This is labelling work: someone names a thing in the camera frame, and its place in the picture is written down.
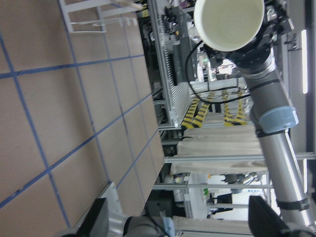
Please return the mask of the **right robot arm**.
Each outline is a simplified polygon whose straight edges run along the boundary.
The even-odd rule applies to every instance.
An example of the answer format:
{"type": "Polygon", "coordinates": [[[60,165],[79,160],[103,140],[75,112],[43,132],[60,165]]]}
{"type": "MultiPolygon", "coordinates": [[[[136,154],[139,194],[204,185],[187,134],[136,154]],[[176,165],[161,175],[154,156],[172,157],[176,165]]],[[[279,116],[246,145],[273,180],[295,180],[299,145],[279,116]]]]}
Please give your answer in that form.
{"type": "Polygon", "coordinates": [[[231,60],[245,78],[253,101],[256,129],[280,209],[251,196],[248,224],[255,237],[313,237],[316,221],[288,135],[299,120],[275,62],[273,42],[293,30],[284,7],[275,0],[199,0],[197,31],[220,63],[231,60]]]}

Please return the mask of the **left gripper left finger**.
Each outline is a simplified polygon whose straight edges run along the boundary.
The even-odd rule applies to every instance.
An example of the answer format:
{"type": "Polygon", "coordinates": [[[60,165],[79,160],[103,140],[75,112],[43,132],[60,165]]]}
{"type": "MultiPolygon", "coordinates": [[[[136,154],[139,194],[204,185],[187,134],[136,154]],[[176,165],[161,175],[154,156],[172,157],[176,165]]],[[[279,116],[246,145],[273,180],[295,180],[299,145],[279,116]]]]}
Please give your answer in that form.
{"type": "Polygon", "coordinates": [[[81,226],[76,237],[107,237],[109,233],[109,210],[106,198],[97,198],[81,226]]]}

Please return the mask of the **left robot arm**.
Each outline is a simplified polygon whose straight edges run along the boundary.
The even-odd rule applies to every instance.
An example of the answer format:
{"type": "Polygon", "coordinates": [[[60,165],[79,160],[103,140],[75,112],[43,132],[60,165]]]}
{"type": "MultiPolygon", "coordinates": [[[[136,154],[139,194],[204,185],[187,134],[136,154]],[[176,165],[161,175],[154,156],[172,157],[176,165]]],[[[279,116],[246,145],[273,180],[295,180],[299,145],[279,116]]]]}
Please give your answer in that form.
{"type": "Polygon", "coordinates": [[[251,197],[246,221],[198,220],[185,217],[128,216],[111,209],[105,197],[94,200],[78,226],[59,231],[57,237],[179,237],[189,233],[222,234],[227,237],[289,237],[291,230],[262,198],[251,197]]]}

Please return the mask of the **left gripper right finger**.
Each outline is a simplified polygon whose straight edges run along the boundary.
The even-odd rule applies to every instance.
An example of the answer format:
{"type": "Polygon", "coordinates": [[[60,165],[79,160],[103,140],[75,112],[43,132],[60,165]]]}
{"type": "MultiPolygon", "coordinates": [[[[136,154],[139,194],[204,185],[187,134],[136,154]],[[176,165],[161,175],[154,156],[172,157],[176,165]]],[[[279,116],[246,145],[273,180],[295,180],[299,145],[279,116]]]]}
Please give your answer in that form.
{"type": "Polygon", "coordinates": [[[289,227],[261,196],[250,196],[248,225],[254,237],[288,237],[289,227]]]}

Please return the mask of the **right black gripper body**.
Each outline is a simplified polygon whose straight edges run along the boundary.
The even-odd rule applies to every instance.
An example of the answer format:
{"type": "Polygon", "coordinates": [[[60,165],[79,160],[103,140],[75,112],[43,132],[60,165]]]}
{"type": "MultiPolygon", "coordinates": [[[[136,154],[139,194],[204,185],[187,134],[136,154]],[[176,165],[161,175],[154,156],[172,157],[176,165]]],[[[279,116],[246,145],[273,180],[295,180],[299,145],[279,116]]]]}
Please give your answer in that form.
{"type": "Polygon", "coordinates": [[[284,5],[278,0],[264,0],[265,13],[258,34],[246,46],[230,51],[218,51],[204,43],[212,64],[221,65],[225,59],[232,61],[243,72],[261,72],[273,63],[272,45],[278,35],[293,30],[293,24],[284,5]]]}

